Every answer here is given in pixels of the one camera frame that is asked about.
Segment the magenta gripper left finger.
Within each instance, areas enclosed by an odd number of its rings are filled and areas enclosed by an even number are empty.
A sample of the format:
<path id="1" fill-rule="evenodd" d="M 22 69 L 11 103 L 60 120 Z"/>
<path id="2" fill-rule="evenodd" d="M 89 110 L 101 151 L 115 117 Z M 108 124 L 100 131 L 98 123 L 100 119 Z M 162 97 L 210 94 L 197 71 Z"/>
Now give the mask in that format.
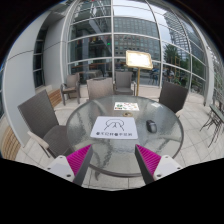
<path id="1" fill-rule="evenodd" d="M 46 170 L 81 186 L 92 155 L 92 145 L 87 145 L 68 156 L 58 156 L 47 166 Z"/>

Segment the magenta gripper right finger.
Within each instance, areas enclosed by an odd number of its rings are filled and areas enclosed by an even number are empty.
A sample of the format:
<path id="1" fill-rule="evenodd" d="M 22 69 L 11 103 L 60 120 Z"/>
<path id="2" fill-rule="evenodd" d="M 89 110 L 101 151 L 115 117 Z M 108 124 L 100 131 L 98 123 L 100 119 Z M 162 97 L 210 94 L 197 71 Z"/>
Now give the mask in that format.
<path id="1" fill-rule="evenodd" d="M 135 156 L 145 184 L 150 184 L 182 169 L 169 155 L 160 156 L 140 145 L 135 145 Z"/>

